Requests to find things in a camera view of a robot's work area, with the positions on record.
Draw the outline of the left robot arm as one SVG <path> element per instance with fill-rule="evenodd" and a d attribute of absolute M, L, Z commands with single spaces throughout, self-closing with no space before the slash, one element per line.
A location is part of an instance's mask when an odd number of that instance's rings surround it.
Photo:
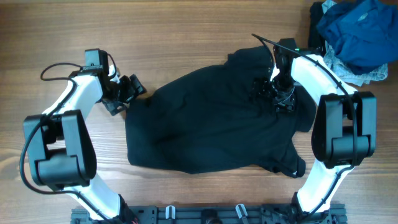
<path fill-rule="evenodd" d="M 97 174 L 96 154 L 85 120 L 96 103 L 111 115 L 146 92 L 135 75 L 118 77 L 101 68 L 81 68 L 43 113 L 26 117 L 20 157 L 24 185 L 42 195 L 69 195 L 96 223 L 139 223 L 123 197 Z"/>

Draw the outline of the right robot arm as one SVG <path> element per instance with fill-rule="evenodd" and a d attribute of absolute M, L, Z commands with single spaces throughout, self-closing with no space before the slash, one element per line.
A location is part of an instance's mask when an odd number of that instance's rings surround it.
<path fill-rule="evenodd" d="M 262 132 L 267 145 L 291 153 L 294 133 L 312 130 L 315 162 L 293 196 L 291 214 L 319 220 L 343 179 L 374 153 L 376 98 L 347 85 L 317 54 L 281 45 L 273 52 L 270 77 L 254 81 L 255 94 L 272 103 L 270 125 Z"/>

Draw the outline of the black polo shirt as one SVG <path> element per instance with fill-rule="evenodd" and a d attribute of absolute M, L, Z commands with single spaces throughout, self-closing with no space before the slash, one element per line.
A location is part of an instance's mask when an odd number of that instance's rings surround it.
<path fill-rule="evenodd" d="M 189 174 L 256 165 L 303 176 L 305 161 L 292 138 L 310 130 L 316 106 L 301 87 L 294 90 L 291 112 L 260 94 L 259 82 L 272 73 L 271 58 L 263 46 L 240 49 L 222 65 L 132 101 L 125 119 L 129 163 Z"/>

